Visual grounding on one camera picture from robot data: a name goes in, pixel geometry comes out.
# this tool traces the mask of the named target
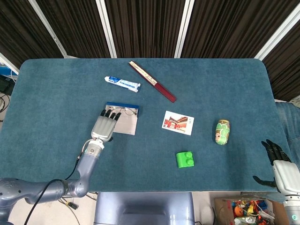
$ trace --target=gray robot arm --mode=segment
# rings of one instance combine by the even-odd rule
[[[300,172],[295,163],[282,151],[281,147],[270,140],[262,142],[273,167],[274,180],[264,181],[256,176],[259,184],[277,188],[285,196],[283,202],[291,225],[300,225]]]
[[[76,170],[80,174],[78,180],[53,180],[49,182],[28,182],[15,178],[0,179],[0,225],[11,225],[8,222],[9,214],[15,203],[25,198],[29,204],[34,204],[42,191],[47,189],[38,203],[56,201],[61,197],[83,197],[89,189],[89,182],[99,155],[104,148],[103,143],[111,140],[114,127],[120,116],[108,110],[103,110],[91,132],[90,140],[85,152],[81,152],[80,161]]]

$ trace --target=blue cloth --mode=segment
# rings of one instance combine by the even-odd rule
[[[288,102],[276,102],[280,121],[293,157],[300,168],[300,108]]]
[[[107,101],[139,105],[135,136],[114,134],[90,191],[264,191],[252,176],[273,172],[261,140],[290,155],[267,71],[255,59],[133,59],[177,97],[170,102],[128,64],[131,59],[39,59],[21,69],[0,133],[1,177],[63,179]],[[142,87],[110,85],[115,76]],[[192,135],[162,129],[165,111],[195,118]],[[219,119],[229,141],[215,143]],[[191,151],[195,166],[177,168]]]

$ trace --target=canned drink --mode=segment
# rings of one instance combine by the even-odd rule
[[[216,127],[216,143],[226,144],[230,132],[230,123],[228,120],[219,120]]]

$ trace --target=black curtain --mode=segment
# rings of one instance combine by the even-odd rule
[[[118,57],[174,57],[184,0],[105,2]]]
[[[110,58],[95,0],[37,0],[68,55]]]
[[[300,95],[300,21],[263,60],[274,97],[289,101]]]
[[[182,58],[253,58],[299,0],[196,0]]]
[[[0,0],[0,53],[17,68],[28,59],[62,58],[27,0]]]

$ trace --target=green toy brick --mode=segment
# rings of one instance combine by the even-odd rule
[[[178,168],[194,166],[193,153],[191,151],[176,154]]]

